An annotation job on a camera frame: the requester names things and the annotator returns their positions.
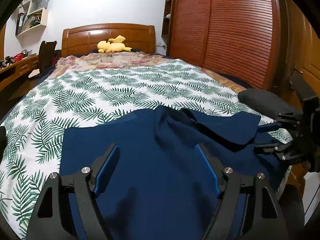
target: bed frame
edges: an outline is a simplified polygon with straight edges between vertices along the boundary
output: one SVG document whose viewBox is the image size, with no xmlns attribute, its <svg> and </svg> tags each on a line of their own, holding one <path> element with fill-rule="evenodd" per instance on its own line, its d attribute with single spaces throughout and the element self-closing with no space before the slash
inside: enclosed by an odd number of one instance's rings
<svg viewBox="0 0 320 240">
<path fill-rule="evenodd" d="M 126 38 L 126 47 L 141 49 L 148 54 L 155 53 L 155 27 L 130 23 L 104 23 L 86 25 L 72 29 L 65 29 L 62 35 L 61 56 L 72 54 L 87 54 L 97 49 L 100 41 L 116 38 L 122 35 Z"/>
</svg>

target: leaf-patterned bedsheet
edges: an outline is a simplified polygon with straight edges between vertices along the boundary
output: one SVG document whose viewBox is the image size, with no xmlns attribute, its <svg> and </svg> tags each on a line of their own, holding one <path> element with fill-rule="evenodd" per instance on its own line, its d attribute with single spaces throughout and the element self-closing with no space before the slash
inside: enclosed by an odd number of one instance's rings
<svg viewBox="0 0 320 240">
<path fill-rule="evenodd" d="M 8 144 L 0 164 L 0 211 L 25 238 L 33 206 L 51 172 L 59 172 L 64 130 L 99 125 L 141 108 L 166 105 L 209 115 L 259 114 L 237 94 L 181 60 L 129 69 L 71 72 L 31 90 L 4 120 Z M 262 116 L 260 123 L 272 122 Z M 282 142 L 286 130 L 271 133 Z"/>
</svg>

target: silver bolt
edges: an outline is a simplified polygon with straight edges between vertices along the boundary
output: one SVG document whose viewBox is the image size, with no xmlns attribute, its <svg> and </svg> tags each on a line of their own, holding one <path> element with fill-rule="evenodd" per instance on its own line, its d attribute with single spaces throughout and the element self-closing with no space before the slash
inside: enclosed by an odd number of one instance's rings
<svg viewBox="0 0 320 240">
<path fill-rule="evenodd" d="M 258 177 L 259 179 L 264 179 L 266 176 L 264 176 L 264 174 L 263 174 L 262 172 L 259 172 L 259 173 L 257 174 L 257 177 Z"/>
<path fill-rule="evenodd" d="M 50 179 L 55 179 L 58 176 L 58 173 L 53 172 L 49 175 Z"/>
<path fill-rule="evenodd" d="M 226 167 L 224 168 L 224 172 L 230 174 L 230 173 L 233 173 L 233 169 L 230 167 Z"/>
<path fill-rule="evenodd" d="M 89 167 L 84 167 L 82 168 L 81 172 L 82 173 L 88 173 L 90 171 L 90 168 Z"/>
</svg>

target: floral blanket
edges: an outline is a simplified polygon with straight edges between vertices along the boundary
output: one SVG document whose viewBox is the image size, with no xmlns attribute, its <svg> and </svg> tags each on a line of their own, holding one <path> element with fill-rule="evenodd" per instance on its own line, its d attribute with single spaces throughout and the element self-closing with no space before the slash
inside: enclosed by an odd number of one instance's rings
<svg viewBox="0 0 320 240">
<path fill-rule="evenodd" d="M 159 65 L 169 60 L 162 55 L 149 55 L 144 52 L 90 53 L 87 56 L 60 58 L 56 69 L 49 78 L 58 77 L 71 71 L 89 71 L 103 68 L 124 68 Z"/>
<path fill-rule="evenodd" d="M 209 115 L 259 114 L 237 93 L 181 60 L 151 67 L 72 71 L 31 90 L 4 120 L 8 144 L 0 164 L 0 211 L 22 239 L 41 188 L 59 172 L 64 130 L 90 127 L 159 105 Z M 273 122 L 262 116 L 260 124 Z M 270 133 L 282 142 L 286 130 Z"/>
</svg>

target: blue cloth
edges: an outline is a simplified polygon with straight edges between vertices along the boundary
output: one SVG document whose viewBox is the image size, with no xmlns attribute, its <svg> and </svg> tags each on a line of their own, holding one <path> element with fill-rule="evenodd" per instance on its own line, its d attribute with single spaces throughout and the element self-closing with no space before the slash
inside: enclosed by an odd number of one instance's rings
<svg viewBox="0 0 320 240">
<path fill-rule="evenodd" d="M 276 142 L 268 133 L 257 132 L 259 121 L 258 115 L 245 112 L 217 117 L 158 106 L 105 125 L 69 128 L 64 133 L 60 175 L 76 173 L 117 143 L 120 160 L 97 198 L 113 238 L 201 239 L 218 199 L 212 173 L 195 149 L 198 143 L 204 142 L 224 166 L 244 175 L 263 172 L 274 189 L 280 185 L 287 167 L 272 155 L 253 152 L 254 143 Z M 235 233 L 243 201 L 234 220 Z M 70 205 L 78 237 L 86 239 L 73 194 Z"/>
</svg>

